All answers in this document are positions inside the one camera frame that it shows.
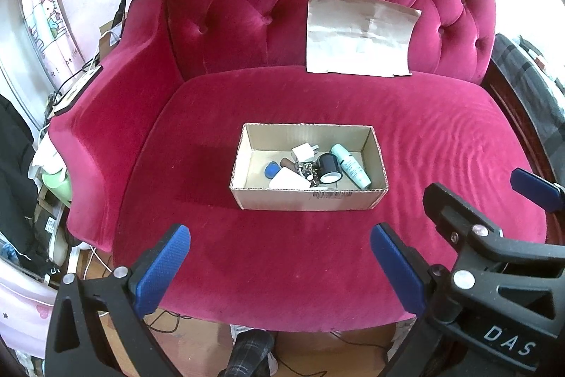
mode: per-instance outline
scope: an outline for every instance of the wooden bed frame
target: wooden bed frame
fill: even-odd
[[[492,60],[489,63],[487,74],[481,87],[488,91],[508,119],[524,149],[532,172],[547,179],[549,182],[556,182],[549,159],[543,150],[543,145],[532,120],[514,93],[513,88]],[[546,242],[553,245],[562,245],[565,232],[565,212],[546,214],[546,217]]]

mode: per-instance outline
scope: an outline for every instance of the plaid pants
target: plaid pants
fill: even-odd
[[[269,332],[252,329],[238,334],[228,366],[218,377],[269,377],[267,355],[275,345]]]

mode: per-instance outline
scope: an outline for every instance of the blue textured pad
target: blue textured pad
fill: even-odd
[[[520,195],[548,213],[555,213],[565,208],[560,188],[522,168],[516,168],[512,171],[510,185]]]
[[[426,310],[424,284],[379,225],[371,230],[371,250],[404,309],[419,317]]]
[[[153,313],[190,250],[190,232],[181,225],[137,283],[133,309],[142,318]]]

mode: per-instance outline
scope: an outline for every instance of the red velvet sofa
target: red velvet sofa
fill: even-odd
[[[49,129],[71,175],[70,231],[131,264],[184,223],[192,247],[163,307],[281,331],[404,318],[369,230],[388,222],[451,266],[422,206],[433,181],[507,237],[543,242],[543,212],[510,188],[524,151],[479,86],[494,0],[388,1],[422,11],[411,77],[307,73],[307,0],[133,0],[104,70]],[[248,122],[372,125],[390,190],[368,211],[243,211],[228,185]]]

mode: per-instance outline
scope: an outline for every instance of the sofa seat cushion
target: sofa seat cushion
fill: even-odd
[[[366,211],[239,209],[230,177],[242,124],[253,122],[372,125],[388,194]],[[510,187],[518,166],[529,168],[504,115],[462,80],[310,74],[303,66],[208,74],[183,84],[150,133],[114,254],[129,265],[183,223],[191,249],[164,308],[278,331],[387,324],[406,314],[371,253],[371,228],[388,222],[429,263],[451,268],[456,253],[422,206],[424,188],[439,181],[508,238],[543,242],[543,211]]]

